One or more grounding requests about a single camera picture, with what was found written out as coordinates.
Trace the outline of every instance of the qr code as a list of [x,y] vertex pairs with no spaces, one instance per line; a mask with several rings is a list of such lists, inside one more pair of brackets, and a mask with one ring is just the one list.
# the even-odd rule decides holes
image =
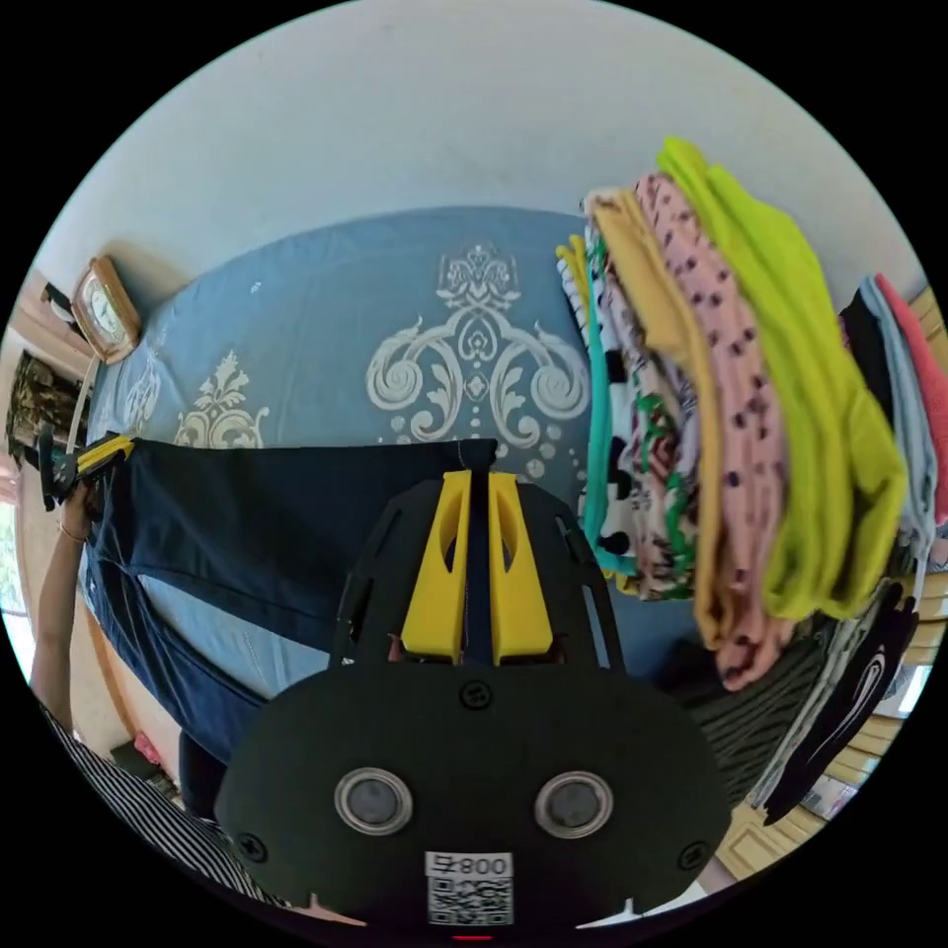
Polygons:
[[428,921],[434,925],[511,925],[514,879],[428,879]]

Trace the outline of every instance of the bracelet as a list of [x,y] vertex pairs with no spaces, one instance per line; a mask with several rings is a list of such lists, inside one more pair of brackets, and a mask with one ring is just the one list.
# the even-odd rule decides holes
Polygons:
[[78,543],[80,546],[82,546],[82,545],[86,542],[86,538],[85,538],[85,537],[81,537],[81,538],[80,538],[80,537],[78,537],[78,536],[75,536],[73,533],[70,533],[70,532],[62,525],[62,523],[59,525],[59,532],[60,532],[60,533],[65,533],[65,535],[68,536],[69,539],[72,540],[73,543]]

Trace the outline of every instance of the blue bedsheet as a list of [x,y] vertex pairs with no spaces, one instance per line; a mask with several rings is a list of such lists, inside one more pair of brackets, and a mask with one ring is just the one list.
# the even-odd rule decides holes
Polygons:
[[[138,349],[100,370],[89,437],[210,448],[495,437],[501,469],[575,507],[590,379],[554,248],[576,232],[582,220],[565,214],[443,208],[261,248],[148,315]],[[332,503],[305,485],[274,489]],[[323,653],[144,584],[180,635],[263,695],[326,666]],[[612,597],[633,673],[695,635],[689,603]]]

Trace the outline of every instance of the clock face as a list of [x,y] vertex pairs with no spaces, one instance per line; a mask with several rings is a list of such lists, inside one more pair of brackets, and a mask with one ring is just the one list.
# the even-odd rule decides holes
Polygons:
[[125,338],[124,326],[97,279],[90,279],[86,285],[86,306],[99,332],[109,342],[120,343]]

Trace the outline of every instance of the dark blue jeans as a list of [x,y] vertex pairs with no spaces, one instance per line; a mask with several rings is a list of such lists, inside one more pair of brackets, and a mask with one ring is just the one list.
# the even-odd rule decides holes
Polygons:
[[350,567],[388,502],[497,443],[206,450],[140,440],[104,479],[86,593],[121,659],[222,763],[262,699],[199,655],[145,595],[151,576],[303,645],[332,650]]

